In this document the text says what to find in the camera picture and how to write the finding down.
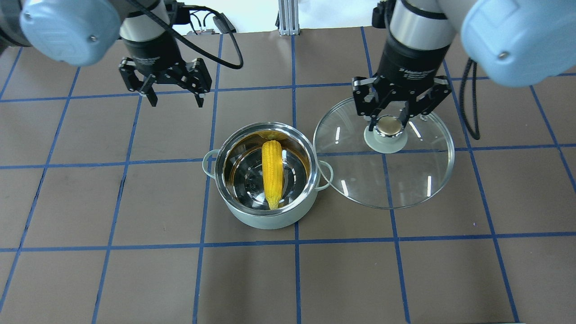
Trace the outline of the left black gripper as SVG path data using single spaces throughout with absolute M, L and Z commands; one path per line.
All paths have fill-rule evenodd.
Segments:
M 169 34 L 138 42 L 123 39 L 128 50 L 118 66 L 122 80 L 130 92 L 146 97 L 152 107 L 157 106 L 154 84 L 176 85 L 194 94 L 199 108 L 211 90 L 212 78 L 202 58 L 186 62 L 176 40 Z

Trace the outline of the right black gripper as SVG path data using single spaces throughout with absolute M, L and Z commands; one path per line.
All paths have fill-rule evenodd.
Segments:
M 446 76 L 437 76 L 449 46 L 434 50 L 410 49 L 393 35 L 387 36 L 380 64 L 371 78 L 352 78 L 356 113 L 369 118 L 373 131 L 377 117 L 389 103 L 402 101 L 402 127 L 418 115 L 427 116 L 452 93 Z

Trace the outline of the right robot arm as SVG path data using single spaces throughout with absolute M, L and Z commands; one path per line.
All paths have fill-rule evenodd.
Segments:
M 368 131 L 393 101 L 405 103 L 402 126 L 442 103 L 452 88 L 437 72 L 456 35 L 468 54 L 464 75 L 479 64 L 501 86 L 532 86 L 576 61 L 573 0 L 381 0 L 372 26 L 387 30 L 378 70 L 352 80 Z

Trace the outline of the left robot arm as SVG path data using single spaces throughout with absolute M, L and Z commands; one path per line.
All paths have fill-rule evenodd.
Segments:
M 189 6 L 176 0 L 142 0 L 152 20 L 127 0 L 3 0 L 1 51 L 35 47 L 54 61 L 90 66 L 121 39 L 128 56 L 118 70 L 130 92 L 157 105 L 155 84 L 176 85 L 203 107 L 212 78 L 202 58 L 186 62 L 167 29 L 189 23 Z

